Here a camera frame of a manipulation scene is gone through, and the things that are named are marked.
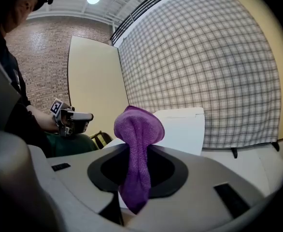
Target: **white plastic machine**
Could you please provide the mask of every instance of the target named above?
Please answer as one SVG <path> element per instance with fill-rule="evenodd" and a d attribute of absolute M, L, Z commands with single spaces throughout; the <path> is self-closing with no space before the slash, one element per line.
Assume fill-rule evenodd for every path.
<path fill-rule="evenodd" d="M 255 187 L 222 164 L 167 147 L 174 142 L 174 133 L 168 132 L 163 146 L 148 148 L 150 199 L 124 223 L 117 188 L 126 177 L 128 146 L 46 159 L 40 148 L 3 132 L 18 100 L 12 89 L 0 71 L 0 188 L 54 231 L 239 231 L 267 203 Z M 200 112 L 193 119 L 203 122 Z M 157 116 L 166 128 L 171 120 L 181 119 L 175 114 Z M 201 150 L 200 141 L 194 143 L 196 151 Z M 62 163 L 70 167 L 57 172 L 51 167 Z"/>

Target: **black rectangular slot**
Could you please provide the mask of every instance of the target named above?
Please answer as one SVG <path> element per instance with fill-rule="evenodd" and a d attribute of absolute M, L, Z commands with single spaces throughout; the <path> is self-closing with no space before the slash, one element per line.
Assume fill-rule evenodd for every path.
<path fill-rule="evenodd" d="M 233 218 L 239 217 L 250 209 L 249 205 L 229 184 L 221 184 L 215 186 L 214 189 L 220 196 L 221 200 L 223 201 Z"/>
<path fill-rule="evenodd" d="M 68 163 L 62 163 L 62 164 L 54 165 L 54 166 L 51 166 L 51 167 L 53 168 L 54 171 L 59 171 L 59 170 L 68 168 L 70 166 L 71 165 L 69 165 Z"/>

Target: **brick wall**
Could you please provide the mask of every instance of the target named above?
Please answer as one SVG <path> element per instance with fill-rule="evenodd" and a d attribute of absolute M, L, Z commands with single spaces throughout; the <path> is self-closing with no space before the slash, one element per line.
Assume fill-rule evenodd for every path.
<path fill-rule="evenodd" d="M 32 105 L 49 112 L 54 98 L 69 102 L 67 65 L 73 35 L 110 44 L 111 26 L 77 17 L 53 16 L 26 21 L 6 36 L 17 58 Z"/>

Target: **green pants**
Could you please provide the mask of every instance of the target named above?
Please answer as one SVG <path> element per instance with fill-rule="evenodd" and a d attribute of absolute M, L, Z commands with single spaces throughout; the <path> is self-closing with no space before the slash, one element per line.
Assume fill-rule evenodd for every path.
<path fill-rule="evenodd" d="M 76 155 L 98 149 L 90 137 L 84 134 L 61 137 L 46 132 L 46 136 L 51 145 L 51 157 Z"/>

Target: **black sleeve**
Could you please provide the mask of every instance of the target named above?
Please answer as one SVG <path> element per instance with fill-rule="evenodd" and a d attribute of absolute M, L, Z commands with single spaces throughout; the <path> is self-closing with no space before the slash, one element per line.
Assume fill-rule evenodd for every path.
<path fill-rule="evenodd" d="M 24 79 L 22 78 L 22 75 L 20 73 L 20 71 L 18 70 L 18 76 L 19 76 L 19 83 L 20 83 L 20 89 L 21 89 L 21 96 L 22 96 L 22 101 L 23 104 L 25 105 L 25 107 L 31 105 L 28 97 L 27 97 L 27 93 L 26 93 L 26 84 Z"/>
<path fill-rule="evenodd" d="M 22 138 L 28 145 L 41 148 L 47 158 L 52 156 L 51 145 L 45 132 L 32 113 L 26 109 L 23 101 L 17 102 L 13 108 L 5 131 Z"/>

